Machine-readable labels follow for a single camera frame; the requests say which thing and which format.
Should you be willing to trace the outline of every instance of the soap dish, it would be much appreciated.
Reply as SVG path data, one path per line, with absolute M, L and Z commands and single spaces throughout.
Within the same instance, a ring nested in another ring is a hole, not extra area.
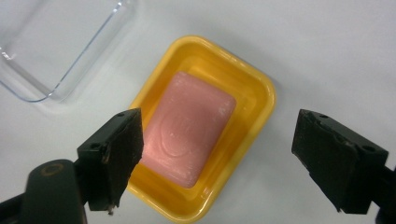
M 26 102 L 61 101 L 133 14 L 125 5 L 123 0 L 0 1 L 0 84 Z
M 192 188 L 183 188 L 139 163 L 128 190 L 171 221 L 190 223 L 203 217 L 219 196 L 269 119 L 276 92 L 265 74 L 227 50 L 200 36 L 184 36 L 166 51 L 130 106 L 141 108 L 143 130 L 168 83 L 180 71 L 230 94 L 236 101 L 234 111 Z

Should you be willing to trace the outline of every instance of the yellow soap dish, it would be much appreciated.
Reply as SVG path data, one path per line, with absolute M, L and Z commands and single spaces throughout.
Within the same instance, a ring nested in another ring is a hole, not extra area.
M 200 36 L 181 37 L 166 51 L 130 106 L 141 108 L 143 130 L 178 71 L 229 93 L 236 101 L 234 112 L 192 188 L 184 189 L 139 163 L 128 190 L 170 220 L 190 223 L 203 217 L 218 197 L 270 117 L 276 92 L 265 74 L 227 50 Z

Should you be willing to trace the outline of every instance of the white table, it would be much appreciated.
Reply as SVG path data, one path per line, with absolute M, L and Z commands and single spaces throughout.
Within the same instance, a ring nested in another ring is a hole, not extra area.
M 0 88 L 0 201 L 29 172 L 76 148 L 128 108 L 168 46 L 202 35 L 275 83 L 276 110 L 201 223 L 374 223 L 338 214 L 291 154 L 300 108 L 326 114 L 389 151 L 396 166 L 394 1 L 138 1 L 136 20 L 63 102 L 28 104 Z M 167 223 L 126 191 L 89 223 Z

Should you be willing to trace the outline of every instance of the soap bar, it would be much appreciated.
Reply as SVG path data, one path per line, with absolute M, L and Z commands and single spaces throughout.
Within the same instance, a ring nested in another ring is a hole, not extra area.
M 230 94 L 176 73 L 144 131 L 141 162 L 183 188 L 193 187 L 235 105 Z

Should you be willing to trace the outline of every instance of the black mechanical part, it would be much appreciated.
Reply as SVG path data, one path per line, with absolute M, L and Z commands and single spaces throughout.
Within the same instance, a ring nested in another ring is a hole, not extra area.
M 120 205 L 142 157 L 140 109 L 117 114 L 78 148 L 78 160 L 44 163 L 29 175 L 25 193 L 0 203 L 0 224 L 86 223 L 92 211 Z
M 337 211 L 367 214 L 381 208 L 376 223 L 396 223 L 396 174 L 385 166 L 388 152 L 326 115 L 300 110 L 292 153 Z

